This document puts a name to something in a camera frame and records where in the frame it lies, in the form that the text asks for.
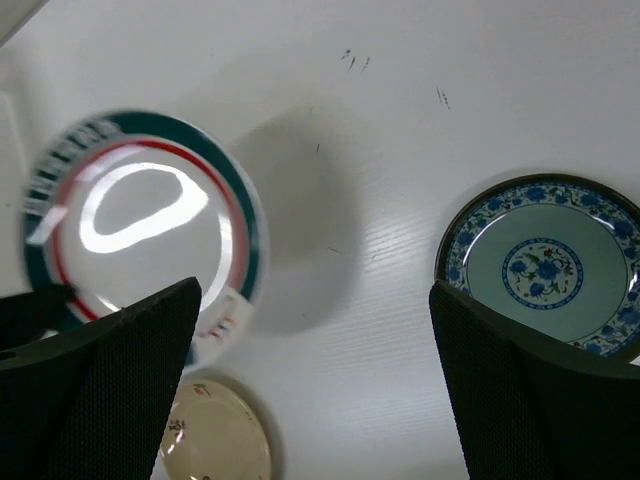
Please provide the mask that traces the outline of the beige plate with red marks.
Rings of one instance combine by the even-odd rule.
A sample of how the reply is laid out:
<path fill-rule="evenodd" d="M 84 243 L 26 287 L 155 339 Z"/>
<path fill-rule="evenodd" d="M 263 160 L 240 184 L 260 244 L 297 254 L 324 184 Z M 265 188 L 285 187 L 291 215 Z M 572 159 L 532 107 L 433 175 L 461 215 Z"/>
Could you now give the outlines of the beige plate with red marks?
<path fill-rule="evenodd" d="M 240 393 L 211 377 L 181 381 L 154 479 L 271 479 L 267 432 Z"/>

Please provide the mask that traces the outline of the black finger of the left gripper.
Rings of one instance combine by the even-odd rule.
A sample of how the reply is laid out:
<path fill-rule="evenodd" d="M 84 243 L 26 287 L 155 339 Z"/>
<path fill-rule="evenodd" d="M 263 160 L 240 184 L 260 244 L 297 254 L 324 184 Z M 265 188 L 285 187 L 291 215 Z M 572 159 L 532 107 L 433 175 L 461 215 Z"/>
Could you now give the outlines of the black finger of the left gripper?
<path fill-rule="evenodd" d="M 62 318 L 76 290 L 65 284 L 51 284 L 32 292 L 1 298 L 1 349 L 25 345 L 39 338 Z"/>

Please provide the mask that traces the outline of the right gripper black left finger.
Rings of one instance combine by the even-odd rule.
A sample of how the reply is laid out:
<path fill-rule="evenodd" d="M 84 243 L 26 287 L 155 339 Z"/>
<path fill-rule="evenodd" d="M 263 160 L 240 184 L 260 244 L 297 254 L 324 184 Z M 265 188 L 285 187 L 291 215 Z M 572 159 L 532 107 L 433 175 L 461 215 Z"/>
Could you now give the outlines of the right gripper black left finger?
<path fill-rule="evenodd" d="M 199 314 L 181 280 L 73 330 L 1 349 L 5 479 L 147 479 Z"/>

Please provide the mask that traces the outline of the teal patterned small plate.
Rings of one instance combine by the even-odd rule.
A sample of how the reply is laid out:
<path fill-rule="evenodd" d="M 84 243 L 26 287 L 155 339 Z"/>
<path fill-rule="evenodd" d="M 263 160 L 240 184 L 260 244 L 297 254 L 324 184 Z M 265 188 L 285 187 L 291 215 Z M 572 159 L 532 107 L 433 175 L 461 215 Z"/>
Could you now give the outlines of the teal patterned small plate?
<path fill-rule="evenodd" d="M 596 181 L 516 177 L 448 225 L 434 276 L 559 341 L 639 358 L 639 205 Z"/>

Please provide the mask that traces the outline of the white plate red green rim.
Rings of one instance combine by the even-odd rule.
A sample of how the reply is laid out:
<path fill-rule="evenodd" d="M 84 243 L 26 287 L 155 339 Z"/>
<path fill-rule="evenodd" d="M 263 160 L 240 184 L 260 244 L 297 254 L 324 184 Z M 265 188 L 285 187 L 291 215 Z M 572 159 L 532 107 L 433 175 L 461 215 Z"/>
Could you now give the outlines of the white plate red green rim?
<path fill-rule="evenodd" d="M 269 259 L 264 210 L 242 167 L 199 128 L 144 110 L 90 116 L 52 141 L 24 191 L 21 237 L 30 285 L 75 293 L 51 335 L 195 278 L 190 370 L 248 329 Z"/>

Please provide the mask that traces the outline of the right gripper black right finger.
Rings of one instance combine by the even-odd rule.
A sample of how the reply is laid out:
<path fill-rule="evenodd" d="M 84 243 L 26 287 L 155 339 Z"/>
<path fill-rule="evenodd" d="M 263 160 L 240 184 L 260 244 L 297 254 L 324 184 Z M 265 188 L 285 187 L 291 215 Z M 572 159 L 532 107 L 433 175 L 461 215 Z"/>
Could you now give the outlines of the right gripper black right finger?
<path fill-rule="evenodd" d="M 442 280 L 429 309 L 470 478 L 638 478 L 638 366 L 553 339 Z"/>

